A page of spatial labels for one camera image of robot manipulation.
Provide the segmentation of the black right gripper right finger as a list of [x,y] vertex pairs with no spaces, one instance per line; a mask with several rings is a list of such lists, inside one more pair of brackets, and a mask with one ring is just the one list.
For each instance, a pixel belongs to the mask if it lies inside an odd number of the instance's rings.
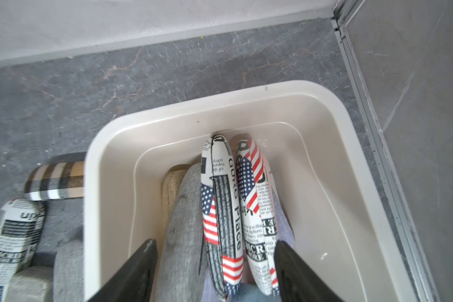
[[287,242],[277,241],[274,263],[283,301],[342,302]]

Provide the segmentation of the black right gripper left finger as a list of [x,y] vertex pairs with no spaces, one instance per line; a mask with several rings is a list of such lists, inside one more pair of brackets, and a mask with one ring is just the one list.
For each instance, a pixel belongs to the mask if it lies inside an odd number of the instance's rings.
[[89,300],[93,302],[149,301],[157,260],[157,242],[154,239],[148,239]]

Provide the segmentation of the purple case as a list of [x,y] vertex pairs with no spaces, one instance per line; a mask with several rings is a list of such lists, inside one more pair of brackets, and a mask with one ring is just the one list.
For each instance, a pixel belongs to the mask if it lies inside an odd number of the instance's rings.
[[286,242],[292,249],[294,249],[294,234],[288,222],[288,219],[283,211],[281,203],[276,193],[273,193],[274,206],[276,212],[276,220],[278,223],[279,240]]

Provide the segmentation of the beige plastic storage bin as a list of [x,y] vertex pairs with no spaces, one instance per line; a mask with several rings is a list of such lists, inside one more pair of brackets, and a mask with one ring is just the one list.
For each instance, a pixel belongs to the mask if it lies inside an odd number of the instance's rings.
[[241,89],[119,117],[86,154],[84,297],[147,240],[163,246],[162,183],[200,161],[206,140],[255,139],[297,254],[345,301],[415,301],[351,118],[309,81]]

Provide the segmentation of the newspaper flag case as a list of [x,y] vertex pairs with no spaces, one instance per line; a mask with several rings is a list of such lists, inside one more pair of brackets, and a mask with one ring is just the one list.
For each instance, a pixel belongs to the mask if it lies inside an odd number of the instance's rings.
[[253,138],[238,141],[235,163],[244,247],[250,271],[261,293],[278,296],[274,251],[279,233],[273,190],[264,157]]
[[211,282],[220,301],[237,294],[244,248],[234,155],[222,135],[209,138],[201,153],[201,203]]

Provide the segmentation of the stone grey case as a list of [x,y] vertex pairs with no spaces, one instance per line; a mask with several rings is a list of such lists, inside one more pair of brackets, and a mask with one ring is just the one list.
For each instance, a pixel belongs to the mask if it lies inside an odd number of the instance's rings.
[[53,301],[53,269],[34,266],[16,273],[5,301]]

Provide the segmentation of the plaid glasses case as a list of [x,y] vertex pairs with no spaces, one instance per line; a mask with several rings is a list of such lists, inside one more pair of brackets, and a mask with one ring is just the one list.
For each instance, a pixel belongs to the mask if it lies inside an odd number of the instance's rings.
[[83,198],[84,164],[84,161],[59,162],[37,167],[25,183],[25,198],[31,201]]

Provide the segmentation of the grey fabric case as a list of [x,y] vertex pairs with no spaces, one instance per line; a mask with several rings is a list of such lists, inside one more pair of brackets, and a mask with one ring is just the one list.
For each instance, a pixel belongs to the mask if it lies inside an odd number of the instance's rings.
[[53,301],[84,301],[83,242],[62,244],[54,262]]

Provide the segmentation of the newspaper print case centre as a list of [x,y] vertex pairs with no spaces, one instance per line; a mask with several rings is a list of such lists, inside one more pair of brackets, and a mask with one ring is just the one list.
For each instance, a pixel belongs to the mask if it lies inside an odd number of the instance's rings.
[[35,255],[45,219],[40,201],[14,199],[0,209],[0,301],[12,277],[28,268]]

